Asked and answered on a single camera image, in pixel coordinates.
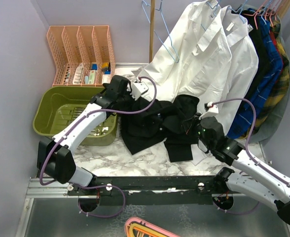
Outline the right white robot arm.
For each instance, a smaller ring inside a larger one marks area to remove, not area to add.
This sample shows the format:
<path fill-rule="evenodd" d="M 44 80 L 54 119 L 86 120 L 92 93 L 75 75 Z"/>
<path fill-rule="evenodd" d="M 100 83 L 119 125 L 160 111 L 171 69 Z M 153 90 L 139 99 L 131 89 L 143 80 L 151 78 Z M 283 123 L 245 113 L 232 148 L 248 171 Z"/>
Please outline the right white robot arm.
<path fill-rule="evenodd" d="M 246 146 L 224 135 L 215 117 L 199 119 L 194 115 L 182 122 L 184 131 L 202 142 L 217 160 L 248 175 L 244 178 L 232 169 L 223 168 L 215 177 L 214 188 L 245 194 L 274 210 L 290 225 L 290 177 L 278 172 L 254 156 Z"/>

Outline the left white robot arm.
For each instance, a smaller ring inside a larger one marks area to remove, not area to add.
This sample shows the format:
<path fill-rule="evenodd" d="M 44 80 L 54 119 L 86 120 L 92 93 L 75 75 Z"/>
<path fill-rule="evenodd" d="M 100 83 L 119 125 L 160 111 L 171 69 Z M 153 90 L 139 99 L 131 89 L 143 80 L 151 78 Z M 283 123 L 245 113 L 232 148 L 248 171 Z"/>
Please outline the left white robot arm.
<path fill-rule="evenodd" d="M 115 75 L 101 92 L 91 97 L 83 111 L 66 128 L 52 138 L 40 140 L 37 154 L 40 184 L 50 184 L 43 179 L 44 175 L 48 175 L 53 182 L 79 186 L 86 195 L 94 193 L 95 175 L 75 164 L 75 150 L 89 133 L 111 115 L 137 114 L 131 106 L 147 91 L 148 87 L 141 78 L 131 82 Z"/>

